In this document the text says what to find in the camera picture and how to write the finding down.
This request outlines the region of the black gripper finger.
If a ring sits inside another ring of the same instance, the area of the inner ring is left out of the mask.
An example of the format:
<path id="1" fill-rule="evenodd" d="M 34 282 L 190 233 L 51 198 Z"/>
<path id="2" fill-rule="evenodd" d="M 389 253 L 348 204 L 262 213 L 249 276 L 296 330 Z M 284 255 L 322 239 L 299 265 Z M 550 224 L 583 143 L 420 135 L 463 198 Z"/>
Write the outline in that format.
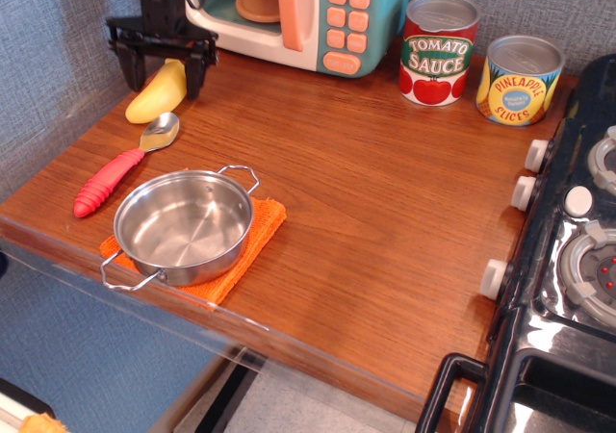
<path id="1" fill-rule="evenodd" d="M 144 56 L 122 42 L 116 45 L 115 52 L 128 87 L 133 91 L 141 90 L 145 82 Z"/>
<path id="2" fill-rule="evenodd" d="M 187 80 L 187 98 L 194 100 L 199 96 L 204 84 L 207 62 L 202 55 L 190 54 L 185 61 L 185 74 Z"/>

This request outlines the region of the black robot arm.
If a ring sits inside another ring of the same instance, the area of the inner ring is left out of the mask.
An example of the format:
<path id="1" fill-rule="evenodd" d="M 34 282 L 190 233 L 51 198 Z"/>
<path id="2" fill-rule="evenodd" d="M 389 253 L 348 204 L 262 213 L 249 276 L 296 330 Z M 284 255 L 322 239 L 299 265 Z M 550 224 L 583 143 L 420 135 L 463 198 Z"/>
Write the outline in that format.
<path id="1" fill-rule="evenodd" d="M 200 10 L 204 2 L 140 0 L 140 15 L 106 20 L 110 49 L 130 89 L 143 87 L 147 57 L 170 58 L 184 64 L 187 97 L 199 96 L 207 69 L 218 62 L 218 35 L 191 23 L 186 8 Z"/>

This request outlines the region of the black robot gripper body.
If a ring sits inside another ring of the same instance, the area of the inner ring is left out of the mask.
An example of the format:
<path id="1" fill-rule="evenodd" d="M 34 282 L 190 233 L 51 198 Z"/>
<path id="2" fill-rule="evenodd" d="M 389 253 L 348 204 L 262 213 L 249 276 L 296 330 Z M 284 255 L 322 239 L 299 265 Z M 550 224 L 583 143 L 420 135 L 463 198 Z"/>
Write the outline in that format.
<path id="1" fill-rule="evenodd" d="M 218 62 L 218 35 L 195 26 L 186 17 L 191 0 L 140 0 L 138 16 L 110 17 L 110 48 L 122 65 L 139 65 L 147 56 Z"/>

